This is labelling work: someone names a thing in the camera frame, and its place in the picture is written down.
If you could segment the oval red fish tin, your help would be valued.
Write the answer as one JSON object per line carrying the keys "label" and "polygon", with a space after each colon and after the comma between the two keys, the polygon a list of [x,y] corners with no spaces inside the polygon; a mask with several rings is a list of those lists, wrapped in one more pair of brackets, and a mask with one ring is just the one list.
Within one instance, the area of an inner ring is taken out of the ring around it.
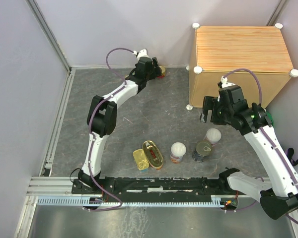
{"label": "oval red fish tin", "polygon": [[160,68],[160,75],[158,75],[157,78],[164,78],[166,75],[166,69],[164,66],[161,66],[161,65],[159,66],[159,68]]}

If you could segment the dark blue round can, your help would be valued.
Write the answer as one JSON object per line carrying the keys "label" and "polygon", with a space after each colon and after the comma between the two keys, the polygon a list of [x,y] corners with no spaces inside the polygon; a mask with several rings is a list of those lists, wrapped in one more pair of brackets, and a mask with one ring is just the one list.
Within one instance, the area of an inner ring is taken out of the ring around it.
{"label": "dark blue round can", "polygon": [[211,152],[212,145],[208,141],[202,140],[197,142],[192,152],[192,158],[195,162],[201,163],[211,154]]}

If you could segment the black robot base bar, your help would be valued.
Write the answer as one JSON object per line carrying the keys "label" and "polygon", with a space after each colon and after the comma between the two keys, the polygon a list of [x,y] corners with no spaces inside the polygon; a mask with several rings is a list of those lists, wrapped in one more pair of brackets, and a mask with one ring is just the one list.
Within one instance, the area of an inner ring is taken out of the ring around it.
{"label": "black robot base bar", "polygon": [[97,181],[100,187],[89,187],[79,179],[72,181],[72,193],[100,196],[105,202],[184,203],[210,202],[211,196],[235,197],[237,192],[216,178],[114,178]]}

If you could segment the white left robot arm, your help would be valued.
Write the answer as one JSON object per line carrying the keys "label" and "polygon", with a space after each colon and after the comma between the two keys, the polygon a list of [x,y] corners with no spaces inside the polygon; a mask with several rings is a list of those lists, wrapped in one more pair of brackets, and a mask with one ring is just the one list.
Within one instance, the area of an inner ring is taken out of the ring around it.
{"label": "white left robot arm", "polygon": [[162,76],[162,72],[157,58],[142,56],[119,87],[102,97],[93,97],[87,116],[89,144],[85,163],[78,173],[78,179],[88,193],[96,193],[100,188],[98,178],[103,150],[109,135],[116,127],[118,108],[140,93],[149,80],[159,76]]}

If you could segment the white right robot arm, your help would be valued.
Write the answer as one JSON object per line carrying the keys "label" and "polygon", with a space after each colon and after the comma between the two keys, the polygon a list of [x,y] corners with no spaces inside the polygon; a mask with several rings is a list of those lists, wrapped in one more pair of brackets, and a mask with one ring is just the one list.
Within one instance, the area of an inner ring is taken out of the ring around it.
{"label": "white right robot arm", "polygon": [[241,87],[230,83],[227,76],[218,83],[217,97],[205,96],[200,121],[205,123],[211,111],[211,122],[230,125],[246,139],[262,163],[269,182],[245,175],[236,168],[220,173],[219,190],[229,194],[233,190],[258,201],[265,213],[276,220],[298,209],[298,173],[283,151],[273,123],[261,104],[248,106]]}

